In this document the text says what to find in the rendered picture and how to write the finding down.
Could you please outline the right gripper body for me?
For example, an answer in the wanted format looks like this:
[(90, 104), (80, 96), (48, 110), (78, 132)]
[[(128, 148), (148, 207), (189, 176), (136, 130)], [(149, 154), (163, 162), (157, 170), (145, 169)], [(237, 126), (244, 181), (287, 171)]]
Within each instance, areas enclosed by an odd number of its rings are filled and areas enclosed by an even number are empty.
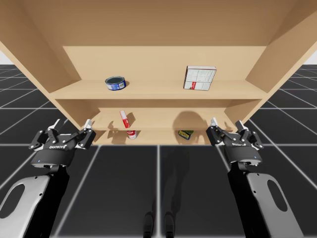
[(223, 140), (224, 154), (229, 163), (243, 163), (243, 164), (260, 164), (262, 158), (255, 148), (247, 146), (240, 141), (238, 133), (229, 133), (230, 138), (225, 137)]

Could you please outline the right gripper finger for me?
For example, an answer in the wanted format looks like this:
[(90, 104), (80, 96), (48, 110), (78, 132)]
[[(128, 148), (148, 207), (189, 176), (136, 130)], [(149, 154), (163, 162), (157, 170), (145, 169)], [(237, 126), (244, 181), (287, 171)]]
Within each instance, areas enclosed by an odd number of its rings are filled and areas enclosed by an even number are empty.
[(222, 143), (225, 137), (230, 138), (229, 133), (218, 126), (216, 118), (211, 119), (211, 125), (207, 128), (206, 134), (212, 146)]
[(235, 125), (238, 129), (237, 133), (240, 135), (241, 142), (247, 146), (255, 148), (256, 150), (264, 148), (258, 134), (255, 131), (249, 130), (246, 126), (244, 126), (241, 120), (238, 120)]

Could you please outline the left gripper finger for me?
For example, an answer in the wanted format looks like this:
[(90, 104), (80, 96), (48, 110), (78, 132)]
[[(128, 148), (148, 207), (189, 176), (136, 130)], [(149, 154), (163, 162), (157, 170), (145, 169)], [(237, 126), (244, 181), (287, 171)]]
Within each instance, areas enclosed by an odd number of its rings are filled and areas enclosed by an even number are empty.
[(29, 145), (29, 149), (33, 151), (40, 151), (44, 148), (46, 142), (55, 144), (57, 142), (58, 131), (61, 129), (61, 120), (56, 122), (45, 130), (40, 130), (35, 135), (34, 139)]
[(69, 150), (87, 150), (92, 145), (95, 136), (96, 133), (92, 128), (92, 121), (90, 119), (87, 119), (82, 130), (65, 137), (64, 144)]

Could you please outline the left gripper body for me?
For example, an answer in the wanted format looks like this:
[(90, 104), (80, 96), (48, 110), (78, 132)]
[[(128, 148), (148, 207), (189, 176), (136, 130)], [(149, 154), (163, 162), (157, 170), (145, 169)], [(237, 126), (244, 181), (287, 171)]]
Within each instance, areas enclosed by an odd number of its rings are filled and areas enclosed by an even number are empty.
[(31, 160), (31, 165), (36, 168), (51, 166), (70, 166), (75, 153), (76, 141), (70, 138), (71, 134), (62, 134), (54, 139), (49, 139), (40, 147)]

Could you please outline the blue flat can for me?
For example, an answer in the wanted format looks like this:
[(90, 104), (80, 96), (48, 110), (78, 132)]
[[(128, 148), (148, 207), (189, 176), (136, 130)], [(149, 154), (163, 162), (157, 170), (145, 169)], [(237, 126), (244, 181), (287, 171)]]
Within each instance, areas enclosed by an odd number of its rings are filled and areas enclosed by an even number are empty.
[(113, 76), (105, 80), (106, 86), (111, 91), (118, 91), (126, 87), (125, 78), (122, 76)]

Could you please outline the red and white carton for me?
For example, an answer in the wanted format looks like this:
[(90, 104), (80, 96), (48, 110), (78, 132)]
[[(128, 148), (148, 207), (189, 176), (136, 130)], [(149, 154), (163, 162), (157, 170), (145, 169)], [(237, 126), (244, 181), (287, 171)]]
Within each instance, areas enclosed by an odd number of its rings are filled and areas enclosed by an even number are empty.
[(187, 66), (183, 88), (209, 91), (215, 74), (214, 66)]

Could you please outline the pale wooden shelf unit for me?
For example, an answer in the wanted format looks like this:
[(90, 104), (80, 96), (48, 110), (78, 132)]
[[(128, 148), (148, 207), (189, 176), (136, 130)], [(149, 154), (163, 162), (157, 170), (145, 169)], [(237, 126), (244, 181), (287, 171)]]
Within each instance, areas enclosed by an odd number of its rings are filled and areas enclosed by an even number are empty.
[[(0, 0), (0, 51), (96, 144), (208, 144), (316, 50), (317, 0)], [(187, 66), (216, 67), (209, 91), (183, 88)]]

